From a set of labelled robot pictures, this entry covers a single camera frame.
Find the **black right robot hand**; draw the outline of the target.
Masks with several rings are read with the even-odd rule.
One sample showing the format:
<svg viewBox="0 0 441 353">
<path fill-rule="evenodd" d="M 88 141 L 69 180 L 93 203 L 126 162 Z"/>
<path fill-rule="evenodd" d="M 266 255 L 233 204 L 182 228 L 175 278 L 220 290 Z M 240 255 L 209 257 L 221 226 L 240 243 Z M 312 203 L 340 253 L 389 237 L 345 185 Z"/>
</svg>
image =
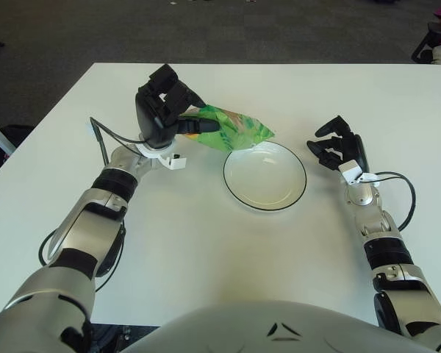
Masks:
<svg viewBox="0 0 441 353">
<path fill-rule="evenodd" d="M 321 165 L 332 171 L 338 171 L 340 165 L 355 160 L 363 172 L 370 171 L 361 137 L 351 131 L 348 123 L 340 115 L 318 129 L 315 137 L 322 138 L 330 134 L 335 136 L 306 142 Z"/>
</svg>

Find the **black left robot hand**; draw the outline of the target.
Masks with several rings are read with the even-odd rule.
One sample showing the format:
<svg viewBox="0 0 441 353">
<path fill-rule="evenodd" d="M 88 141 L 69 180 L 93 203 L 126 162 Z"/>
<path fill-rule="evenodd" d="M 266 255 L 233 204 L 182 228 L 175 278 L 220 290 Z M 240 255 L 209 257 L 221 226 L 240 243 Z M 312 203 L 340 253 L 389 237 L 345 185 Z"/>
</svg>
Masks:
<svg viewBox="0 0 441 353">
<path fill-rule="evenodd" d="M 159 67 L 135 95 L 141 140 L 153 149 L 164 149 L 176 135 L 217 132 L 220 124 L 194 115 L 184 117 L 189 107 L 204 108 L 204 101 L 179 80 L 168 64 Z"/>
</svg>

